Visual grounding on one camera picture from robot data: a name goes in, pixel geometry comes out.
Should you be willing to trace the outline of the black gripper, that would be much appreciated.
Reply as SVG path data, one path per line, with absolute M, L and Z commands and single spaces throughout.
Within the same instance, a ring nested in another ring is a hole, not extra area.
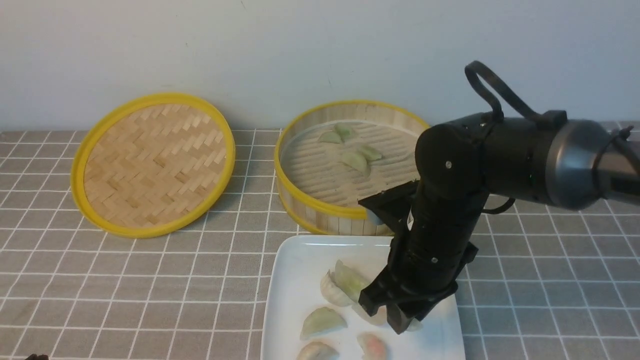
M 400 335 L 457 291 L 457 276 L 471 258 L 470 237 L 488 198 L 483 189 L 446 198 L 419 182 L 386 266 L 361 291 L 358 302 L 366 314 L 372 317 L 384 306 L 388 325 Z

